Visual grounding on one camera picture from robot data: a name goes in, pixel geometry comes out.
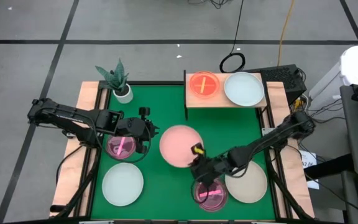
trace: potted plant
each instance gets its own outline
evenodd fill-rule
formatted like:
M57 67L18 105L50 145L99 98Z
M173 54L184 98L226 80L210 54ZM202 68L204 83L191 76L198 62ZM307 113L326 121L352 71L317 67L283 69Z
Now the potted plant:
M121 63L121 59L118 60L118 64L115 71L106 71L104 68L95 66L97 71L104 77L107 84L112 89L114 96L120 103L129 103L134 97L131 87L127 83L128 75L125 75L124 66Z

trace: green table surface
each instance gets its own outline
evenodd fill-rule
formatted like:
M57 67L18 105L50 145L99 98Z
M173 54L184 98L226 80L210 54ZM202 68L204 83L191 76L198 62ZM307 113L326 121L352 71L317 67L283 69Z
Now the green table surface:
M118 103L112 96L109 109L123 110L125 117L130 118L139 117L139 107L147 106L151 110L149 119L160 128L160 134L152 139L149 154L135 164L142 171L144 188L134 203L125 207L111 205L104 198L101 186L106 172L119 162L111 159L103 151L91 211L92 219L274 220L270 187L264 197L256 203L241 203L229 195L227 204L220 211L202 210L190 195L190 185L193 181L190 169L169 165L159 150L162 133L177 124L191 126L197 130L203 138L208 156L211 157L233 146L246 145L260 138L255 109L189 109L186 121L183 86L134 85L132 91L134 99L126 105ZM134 154L128 159L134 160L138 157L140 154ZM254 157L254 162L266 173L263 152Z

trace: beige plate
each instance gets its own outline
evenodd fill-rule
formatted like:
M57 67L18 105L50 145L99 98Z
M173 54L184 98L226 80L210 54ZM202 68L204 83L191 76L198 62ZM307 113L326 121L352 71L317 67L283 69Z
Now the beige plate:
M243 171L236 173L234 176L240 176ZM259 201L266 193L267 178L265 172L255 162L250 162L247 173L240 178L233 178L225 175L229 193L238 201L244 203L254 203Z

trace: white pot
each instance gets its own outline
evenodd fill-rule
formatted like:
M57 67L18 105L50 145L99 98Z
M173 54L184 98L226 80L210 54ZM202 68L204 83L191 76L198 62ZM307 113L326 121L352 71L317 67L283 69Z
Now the white pot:
M131 100L134 98L134 94L132 92L131 86L128 85L128 83L126 84L129 88L129 91L126 95L124 96L117 96L116 92L113 90L112 93L114 94L114 96L117 98L118 102L120 103L129 103L131 102Z

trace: white paper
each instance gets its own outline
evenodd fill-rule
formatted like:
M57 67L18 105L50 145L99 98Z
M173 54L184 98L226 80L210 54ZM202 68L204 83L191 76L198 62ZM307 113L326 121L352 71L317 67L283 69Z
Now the white paper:
M313 153L313 152L306 152L306 151L303 151L303 150L299 150L302 154L302 165L303 165L303 168L307 168L307 167L310 167L310 166L314 166L317 164L317 160L316 160L316 153ZM319 185L314 182L314 181L308 181L308 187L311 188L311 189L319 189Z

